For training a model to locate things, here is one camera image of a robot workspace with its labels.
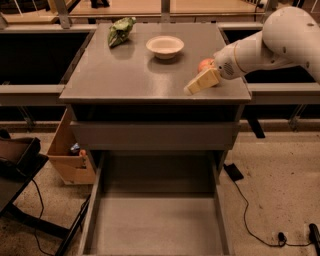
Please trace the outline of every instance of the gray countertop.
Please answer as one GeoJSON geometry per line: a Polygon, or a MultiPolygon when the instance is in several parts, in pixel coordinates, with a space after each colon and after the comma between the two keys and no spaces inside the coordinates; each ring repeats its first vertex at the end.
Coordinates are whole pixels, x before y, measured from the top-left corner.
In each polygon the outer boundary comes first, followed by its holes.
{"type": "Polygon", "coordinates": [[[60,99],[65,103],[237,104],[251,96],[241,78],[222,80],[193,96],[183,92],[196,76],[198,63],[225,43],[216,24],[137,23],[125,43],[110,49],[110,24],[100,24],[60,99]],[[155,36],[184,41],[171,60],[159,60],[146,48],[155,36]]]}

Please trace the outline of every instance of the cardboard box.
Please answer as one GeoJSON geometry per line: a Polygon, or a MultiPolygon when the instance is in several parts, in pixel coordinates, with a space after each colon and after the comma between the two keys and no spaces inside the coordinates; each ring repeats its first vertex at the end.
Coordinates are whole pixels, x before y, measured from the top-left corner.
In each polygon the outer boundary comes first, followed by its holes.
{"type": "Polygon", "coordinates": [[[88,157],[74,156],[70,152],[76,143],[70,122],[71,113],[66,111],[49,147],[49,161],[65,184],[93,184],[95,172],[88,157]]]}

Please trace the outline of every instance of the green bag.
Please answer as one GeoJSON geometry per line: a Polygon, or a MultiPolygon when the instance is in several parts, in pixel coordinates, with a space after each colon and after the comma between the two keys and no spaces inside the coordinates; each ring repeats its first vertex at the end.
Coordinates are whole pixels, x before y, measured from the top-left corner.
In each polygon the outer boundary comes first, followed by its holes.
{"type": "Polygon", "coordinates": [[[108,34],[109,47],[115,47],[128,39],[129,33],[136,23],[135,17],[126,17],[116,21],[110,28],[108,34]]]}

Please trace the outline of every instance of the floor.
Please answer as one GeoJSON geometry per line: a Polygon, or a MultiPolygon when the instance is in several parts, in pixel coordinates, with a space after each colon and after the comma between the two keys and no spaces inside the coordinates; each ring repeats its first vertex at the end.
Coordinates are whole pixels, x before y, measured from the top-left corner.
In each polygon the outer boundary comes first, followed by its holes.
{"type": "MultiPolygon", "coordinates": [[[[257,139],[246,122],[226,164],[235,163],[244,175],[237,181],[249,202],[247,225],[263,241],[277,244],[283,232],[290,244],[306,244],[309,224],[320,228],[320,123],[301,121],[298,132],[290,130],[285,120],[261,121],[265,139],[257,139]]],[[[41,139],[46,153],[56,124],[41,124],[28,133],[23,125],[9,125],[12,137],[25,135],[41,139]]],[[[35,178],[44,199],[43,219],[68,227],[81,204],[90,194],[91,185],[65,185],[50,163],[35,178]]],[[[230,238],[237,256],[316,256],[313,245],[270,248],[248,234],[244,225],[245,201],[223,170],[220,183],[230,238]]],[[[37,191],[30,184],[15,204],[38,216],[41,207],[37,191]]],[[[6,218],[0,219],[0,255],[44,255],[38,249],[34,230],[6,218]]],[[[59,239],[37,232],[41,248],[54,254],[59,239]]],[[[77,255],[81,239],[79,230],[66,255],[77,255]]]]}

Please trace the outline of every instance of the white bowl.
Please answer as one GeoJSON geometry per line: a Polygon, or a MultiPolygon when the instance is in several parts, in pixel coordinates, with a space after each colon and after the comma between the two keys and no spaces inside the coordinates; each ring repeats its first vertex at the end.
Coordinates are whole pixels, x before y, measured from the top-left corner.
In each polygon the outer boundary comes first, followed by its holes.
{"type": "Polygon", "coordinates": [[[156,36],[151,38],[147,48],[159,59],[171,59],[184,47],[184,43],[173,36],[156,36]]]}

